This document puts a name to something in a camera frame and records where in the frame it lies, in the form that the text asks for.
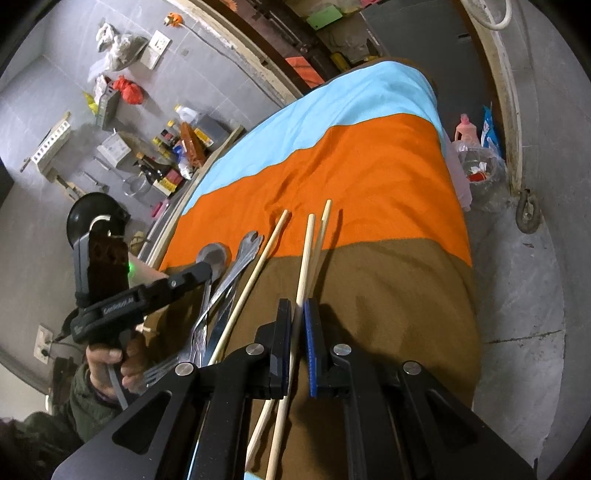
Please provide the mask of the person's left hand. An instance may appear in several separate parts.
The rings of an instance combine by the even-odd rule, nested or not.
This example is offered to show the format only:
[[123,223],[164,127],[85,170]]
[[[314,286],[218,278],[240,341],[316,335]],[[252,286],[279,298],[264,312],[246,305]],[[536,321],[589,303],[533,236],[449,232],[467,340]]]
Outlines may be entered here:
[[103,397],[112,401],[117,399],[111,378],[117,380],[123,390],[133,394],[143,389],[148,356],[142,334],[136,334],[127,343],[125,351],[105,344],[89,345],[86,347],[86,360],[90,383]]

